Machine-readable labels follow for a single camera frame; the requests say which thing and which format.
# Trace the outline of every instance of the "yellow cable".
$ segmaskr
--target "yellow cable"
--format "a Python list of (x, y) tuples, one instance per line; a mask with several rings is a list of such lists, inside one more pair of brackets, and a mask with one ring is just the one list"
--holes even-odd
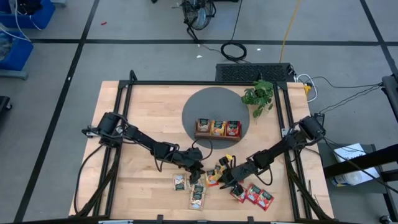
[(282, 43), (282, 50), (280, 51), (279, 63), (282, 62), (282, 59), (283, 59), (283, 57), (284, 57), (285, 42), (286, 42), (287, 36), (288, 36), (288, 34), (289, 34), (290, 28), (292, 28), (293, 21), (294, 21), (294, 19), (296, 18), (296, 14), (297, 14), (297, 11), (298, 11), (298, 9), (299, 9), (300, 1), (301, 1), (301, 0), (297, 0), (296, 8), (294, 9), (293, 16), (292, 16), (292, 18), (291, 18), (291, 20), (290, 20), (289, 27), (287, 28), (287, 31), (286, 31), (286, 34), (285, 34), (285, 38), (284, 38), (284, 41), (283, 41), (283, 43)]

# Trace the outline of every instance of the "wooden tabletop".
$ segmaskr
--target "wooden tabletop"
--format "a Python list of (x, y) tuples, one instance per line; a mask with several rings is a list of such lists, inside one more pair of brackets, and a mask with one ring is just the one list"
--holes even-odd
[[(185, 102), (199, 90), (211, 86), (200, 85), (134, 85), (132, 88), (128, 120), (142, 132), (156, 141), (174, 142), (180, 145), (181, 150), (186, 150), (192, 140), (182, 126), (182, 109)], [(239, 95), (244, 94), (247, 86), (222, 86)], [(103, 114), (112, 111), (116, 99), (118, 82), (103, 82), (99, 93), (92, 125), (97, 126)], [(303, 85), (301, 83), (288, 83), (290, 103), (294, 120), (298, 121), (309, 115), (309, 109)], [(287, 116), (283, 93), (280, 92), (285, 125)], [(276, 108), (254, 120), (251, 116), (247, 134), (243, 139), (227, 149), (214, 150), (211, 157), (203, 161), (205, 170), (214, 168), (218, 159), (226, 154), (235, 155), (237, 164), (245, 162), (247, 156), (256, 151), (270, 148), (281, 140)], [(99, 138), (87, 140), (84, 158), (98, 147)], [(209, 149), (200, 148), (203, 155)], [(81, 173), (80, 188), (78, 191), (78, 209), (81, 209), (96, 190), (103, 163), (104, 149), (96, 153), (85, 165)], [(321, 208), (327, 215), (333, 217), (326, 180), (319, 155), (303, 150), (301, 153), (305, 179), (311, 180), (312, 194), (316, 197)], [(165, 220), (224, 220), (245, 221), (248, 216), (253, 216), (255, 221), (293, 221), (292, 204), (287, 183), (287, 174), (284, 156), (280, 155), (271, 165), (274, 176), (273, 184), (265, 186), (255, 176), (244, 180), (243, 186), (254, 183), (267, 190), (274, 196), (274, 201), (268, 211), (249, 201), (239, 203), (230, 194), (229, 190), (220, 190), (210, 187), (206, 190), (203, 211), (189, 210), (189, 191), (173, 190), (172, 176), (184, 172), (172, 164), (164, 164), (162, 173), (158, 172), (154, 158), (148, 150), (141, 146), (124, 144), (116, 182), (111, 218), (113, 219), (150, 219), (154, 220), (158, 214), (163, 214)], [(261, 175), (265, 182), (270, 181), (269, 172)], [(302, 198), (297, 194), (301, 217), (303, 212)], [(104, 213), (105, 201), (108, 191), (105, 190), (101, 202), (100, 214)]]

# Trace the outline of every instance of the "potted plant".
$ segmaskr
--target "potted plant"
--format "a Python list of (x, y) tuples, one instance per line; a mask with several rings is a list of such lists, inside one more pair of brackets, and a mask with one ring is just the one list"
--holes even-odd
[(244, 90), (242, 102), (247, 105), (258, 105), (253, 111), (253, 118), (258, 118), (266, 106), (268, 110), (273, 106), (271, 101), (274, 96), (274, 85), (264, 80), (254, 81), (253, 84), (254, 88)]

